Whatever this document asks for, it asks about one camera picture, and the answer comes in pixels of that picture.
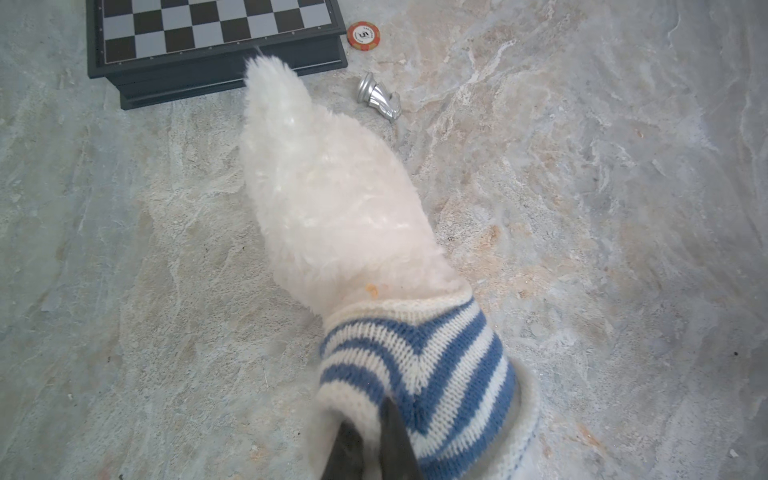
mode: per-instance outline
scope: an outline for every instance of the chessboard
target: chessboard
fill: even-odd
[[[337,0],[85,1],[88,76],[125,109],[242,87],[255,55],[299,75],[347,65]]]
[[[101,0],[105,64],[330,23],[324,0]]]

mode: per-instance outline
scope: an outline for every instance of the fallen chess piece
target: fallen chess piece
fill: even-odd
[[[426,480],[511,478],[538,422],[538,384],[445,259],[400,160],[315,105],[276,58],[249,61],[246,85],[240,155],[274,279],[323,318],[304,435],[314,478],[345,456],[348,474],[381,478],[393,449],[412,452]],[[390,402],[407,443],[388,428]]]
[[[383,84],[374,80],[370,72],[357,84],[357,101],[375,108],[389,123],[394,123],[402,113],[400,94],[396,91],[390,94]]]

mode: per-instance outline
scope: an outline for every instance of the chessboard frame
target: chessboard frame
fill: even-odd
[[[98,29],[101,27],[101,18],[98,14],[100,0],[86,1],[86,21],[88,23],[88,77],[99,78],[110,74],[119,74],[124,71],[138,71],[157,66],[167,66],[201,58],[209,58],[213,55],[226,55],[238,51],[254,51],[255,47],[269,47],[288,41],[302,41],[310,38],[324,37],[328,35],[344,35],[346,27],[339,10],[337,0],[326,0],[328,3],[331,23],[320,27],[307,28],[299,31],[287,31],[269,37],[248,38],[237,42],[214,45],[213,47],[196,48],[194,50],[166,53],[153,58],[136,58],[110,64],[104,63],[104,40]]]
[[[298,75],[347,66],[340,37],[346,27],[337,0],[326,0],[328,25],[110,64],[99,35],[100,1],[86,0],[88,77],[106,77],[120,92],[124,110],[243,87],[245,60],[259,51],[277,56]]]

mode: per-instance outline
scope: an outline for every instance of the curly white fur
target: curly white fur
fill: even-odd
[[[249,61],[246,85],[241,157],[275,281],[321,315],[327,332],[366,301],[431,300],[469,288],[444,258],[408,174],[382,139],[313,104],[276,58]],[[518,411],[528,419],[505,436],[518,449],[538,418],[535,379],[521,372],[535,393],[521,396]],[[308,440],[320,470],[340,420],[315,417]]]

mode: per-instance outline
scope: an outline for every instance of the floor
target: floor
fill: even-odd
[[[306,84],[539,374],[539,478],[768,478],[768,2],[340,3],[381,45]],[[243,92],[120,110],[83,8],[0,4],[0,479],[306,478],[321,330],[243,202]]]

